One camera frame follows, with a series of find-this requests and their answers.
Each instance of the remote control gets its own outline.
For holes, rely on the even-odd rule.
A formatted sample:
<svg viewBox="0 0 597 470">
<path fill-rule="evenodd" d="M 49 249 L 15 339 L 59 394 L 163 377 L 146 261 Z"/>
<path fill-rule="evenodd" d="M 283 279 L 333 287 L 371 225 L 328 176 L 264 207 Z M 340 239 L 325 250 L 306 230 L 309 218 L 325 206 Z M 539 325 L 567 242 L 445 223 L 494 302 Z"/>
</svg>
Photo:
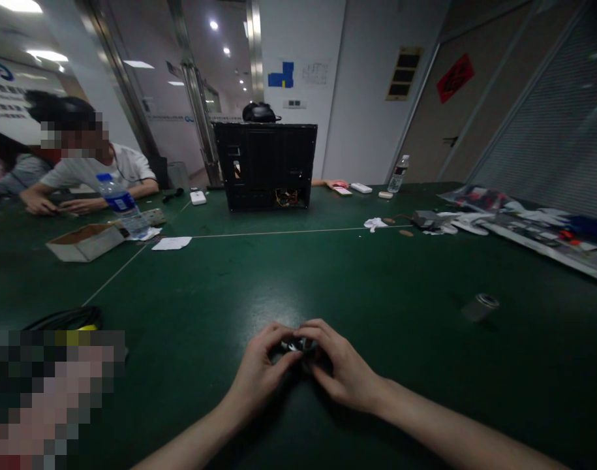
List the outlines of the remote control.
<svg viewBox="0 0 597 470">
<path fill-rule="evenodd" d="M 194 191 L 193 193 L 189 193 L 189 196 L 192 198 L 192 205 L 199 206 L 201 204 L 207 204 L 207 198 L 202 191 Z"/>
<path fill-rule="evenodd" d="M 350 185 L 351 188 L 353 188 L 355 191 L 359 191 L 360 193 L 363 194 L 370 194 L 372 193 L 372 188 L 368 187 L 366 185 L 362 185 L 361 183 L 353 183 L 352 185 Z"/>
</svg>

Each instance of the wall outlet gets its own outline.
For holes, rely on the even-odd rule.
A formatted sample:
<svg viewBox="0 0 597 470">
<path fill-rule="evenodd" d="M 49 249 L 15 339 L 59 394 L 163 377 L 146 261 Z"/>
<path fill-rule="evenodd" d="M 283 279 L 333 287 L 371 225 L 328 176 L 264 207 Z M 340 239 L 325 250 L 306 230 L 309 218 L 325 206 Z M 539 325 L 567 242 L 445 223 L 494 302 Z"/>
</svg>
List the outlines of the wall outlet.
<svg viewBox="0 0 597 470">
<path fill-rule="evenodd" d="M 283 101 L 283 108 L 288 109 L 305 109 L 307 103 L 305 100 L 285 100 Z"/>
</svg>

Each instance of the hand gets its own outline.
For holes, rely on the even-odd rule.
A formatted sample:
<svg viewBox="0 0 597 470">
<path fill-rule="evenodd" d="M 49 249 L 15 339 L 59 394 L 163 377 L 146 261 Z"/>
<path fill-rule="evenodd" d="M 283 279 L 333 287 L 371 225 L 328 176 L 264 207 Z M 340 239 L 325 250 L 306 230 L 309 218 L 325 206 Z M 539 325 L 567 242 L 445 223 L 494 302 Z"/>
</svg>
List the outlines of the hand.
<svg viewBox="0 0 597 470">
<path fill-rule="evenodd" d="M 57 215 L 59 208 L 55 206 L 48 198 L 42 195 L 20 193 L 20 197 L 26 204 L 26 210 L 33 215 Z"/>
<path fill-rule="evenodd" d="M 333 401 L 364 413 L 378 412 L 391 393 L 391 385 L 368 366 L 346 338 L 323 320 L 303 323 L 294 336 L 317 341 L 318 348 L 328 354 L 333 363 L 333 376 L 316 364 L 311 364 L 311 371 Z"/>
<path fill-rule="evenodd" d="M 243 423 L 264 407 L 285 372 L 303 356 L 300 351 L 288 352 L 274 366 L 270 362 L 270 350 L 283 338 L 292 337 L 292 332 L 287 326 L 271 323 L 248 343 L 235 381 L 222 401 Z"/>
<path fill-rule="evenodd" d="M 341 186 L 344 189 L 348 189 L 349 184 L 344 180 L 324 180 L 329 189 L 334 189 L 336 186 Z"/>
<path fill-rule="evenodd" d="M 63 212 L 72 212 L 78 215 L 85 215 L 91 212 L 97 212 L 106 208 L 109 204 L 103 198 L 92 199 L 74 199 L 62 202 L 59 209 Z"/>
</svg>

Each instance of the blue bottle label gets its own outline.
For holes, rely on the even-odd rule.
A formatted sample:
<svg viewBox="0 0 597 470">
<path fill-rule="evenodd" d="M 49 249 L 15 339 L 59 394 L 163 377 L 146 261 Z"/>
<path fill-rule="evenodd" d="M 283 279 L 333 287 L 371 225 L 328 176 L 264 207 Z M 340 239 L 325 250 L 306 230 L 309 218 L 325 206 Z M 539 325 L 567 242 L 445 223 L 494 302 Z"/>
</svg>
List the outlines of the blue bottle label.
<svg viewBox="0 0 597 470">
<path fill-rule="evenodd" d="M 125 194 L 117 198 L 105 198 L 114 212 L 126 212 L 135 207 L 135 199 L 130 194 Z"/>
</svg>

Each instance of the white line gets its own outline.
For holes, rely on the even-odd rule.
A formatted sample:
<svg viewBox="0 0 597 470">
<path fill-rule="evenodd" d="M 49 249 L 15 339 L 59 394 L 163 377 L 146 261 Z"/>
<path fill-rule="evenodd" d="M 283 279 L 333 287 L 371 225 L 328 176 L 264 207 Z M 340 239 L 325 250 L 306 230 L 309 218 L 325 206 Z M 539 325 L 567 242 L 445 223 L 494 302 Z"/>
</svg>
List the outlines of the white line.
<svg viewBox="0 0 597 470">
<path fill-rule="evenodd" d="M 178 215 L 179 215 L 181 212 L 183 212 L 183 211 L 185 210 L 185 208 L 187 207 L 187 204 L 189 204 L 189 201 L 187 201 L 187 202 L 185 203 L 185 205 L 184 205 L 184 206 L 181 208 L 181 210 L 179 210 L 179 211 L 176 213 L 176 215 L 175 215 L 174 217 L 172 217 L 172 218 L 171 218 L 170 222 L 173 222 L 173 221 L 174 221 L 174 219 L 176 219 L 176 217 L 178 217 Z M 114 280 L 114 278 L 115 278 L 115 277 L 116 277 L 118 274 L 120 274 L 120 273 L 122 272 L 122 270 L 123 270 L 124 268 L 126 268 L 126 267 L 129 265 L 129 263 L 130 263 L 131 261 L 133 261 L 133 260 L 134 260 L 134 259 L 137 257 L 137 255 L 139 255 L 139 254 L 140 254 L 142 251 L 144 251 L 144 249 L 146 249 L 146 247 L 147 247 L 147 246 L 148 246 L 148 244 L 146 244 L 146 245 L 144 245 L 143 247 L 141 247 L 141 248 L 140 248 L 140 250 L 139 250 L 137 253 L 135 253 L 135 254 L 132 256 L 132 258 L 131 258 L 130 260 L 126 261 L 126 263 L 124 263 L 124 265 L 123 265 L 123 266 L 122 266 L 120 269 L 118 269 L 118 271 L 116 271 L 116 272 L 115 272 L 115 274 L 114 274 L 113 276 L 111 276 L 109 279 L 107 279 L 107 282 L 105 282 L 105 284 L 103 284 L 102 286 L 100 286 L 100 288 L 99 288 L 99 289 L 98 289 L 96 292 L 94 292 L 94 293 L 92 294 L 92 296 L 91 296 L 90 298 L 88 298 L 88 299 L 87 299 L 87 300 L 86 300 L 86 301 L 83 303 L 83 305 L 81 305 L 81 307 L 85 307 L 85 306 L 86 306 L 86 305 L 87 305 L 89 302 L 91 302 L 91 301 L 92 301 L 92 299 L 94 299 L 94 297 L 95 297 L 95 296 L 97 296 L 97 295 L 100 293 L 100 291 L 101 291 L 102 289 L 104 289 L 105 287 L 107 287 L 107 285 L 108 285 L 108 284 L 109 284 L 111 281 L 113 281 L 113 280 Z"/>
<path fill-rule="evenodd" d="M 381 228 L 401 228 L 401 227 L 413 227 L 412 225 L 388 225 L 387 227 L 379 227 Z M 247 236 L 247 235 L 280 235 L 286 233 L 313 233 L 313 232 L 342 232 L 344 230 L 370 230 L 369 228 L 365 227 L 352 227 L 352 228 L 323 228 L 322 230 L 295 230 L 293 232 L 256 232 L 256 233 L 249 233 L 249 234 L 226 234 L 226 235 L 198 235 L 193 236 L 192 238 L 219 238 L 225 236 Z"/>
</svg>

